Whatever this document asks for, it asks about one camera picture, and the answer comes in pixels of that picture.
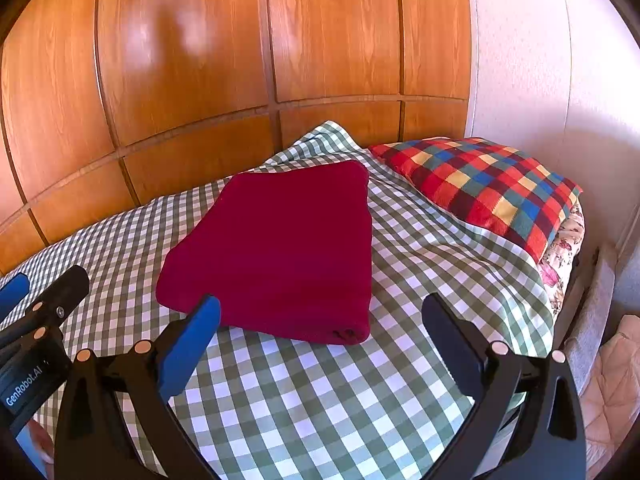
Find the person left hand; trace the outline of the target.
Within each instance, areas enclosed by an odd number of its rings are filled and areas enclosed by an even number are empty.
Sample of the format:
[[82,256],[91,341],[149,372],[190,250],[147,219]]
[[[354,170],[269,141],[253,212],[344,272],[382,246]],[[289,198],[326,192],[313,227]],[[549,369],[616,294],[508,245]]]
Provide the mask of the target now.
[[54,445],[47,430],[35,419],[27,422],[16,438],[29,460],[44,478],[54,478]]

